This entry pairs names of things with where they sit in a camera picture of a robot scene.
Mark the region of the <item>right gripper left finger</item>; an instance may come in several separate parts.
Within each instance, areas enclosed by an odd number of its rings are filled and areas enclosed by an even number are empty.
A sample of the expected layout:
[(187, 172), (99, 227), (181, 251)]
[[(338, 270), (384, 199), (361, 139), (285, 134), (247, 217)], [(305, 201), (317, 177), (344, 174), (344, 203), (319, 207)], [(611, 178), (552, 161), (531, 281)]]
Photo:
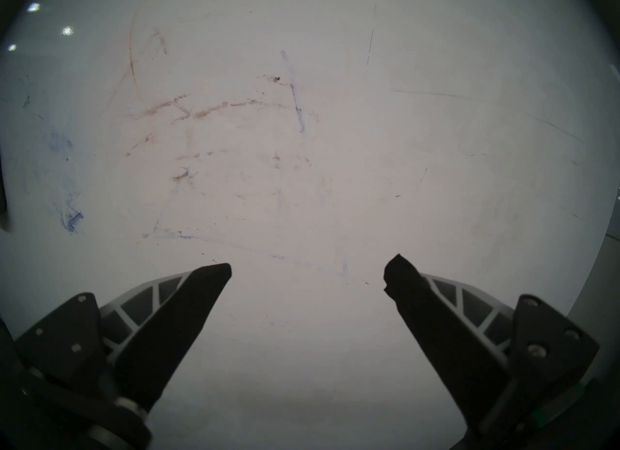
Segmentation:
[(229, 263), (140, 284), (99, 306), (75, 294), (15, 342), (26, 370), (84, 397), (149, 412), (232, 276)]

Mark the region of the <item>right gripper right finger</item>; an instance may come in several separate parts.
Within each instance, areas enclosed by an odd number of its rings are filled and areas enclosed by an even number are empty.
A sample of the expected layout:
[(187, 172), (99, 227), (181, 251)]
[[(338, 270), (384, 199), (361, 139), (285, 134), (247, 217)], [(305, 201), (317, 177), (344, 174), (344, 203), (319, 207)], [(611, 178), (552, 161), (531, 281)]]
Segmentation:
[(600, 344), (534, 294), (511, 308), (471, 286), (419, 272), (401, 254), (385, 293), (459, 408), (469, 431), (517, 431), (579, 383)]

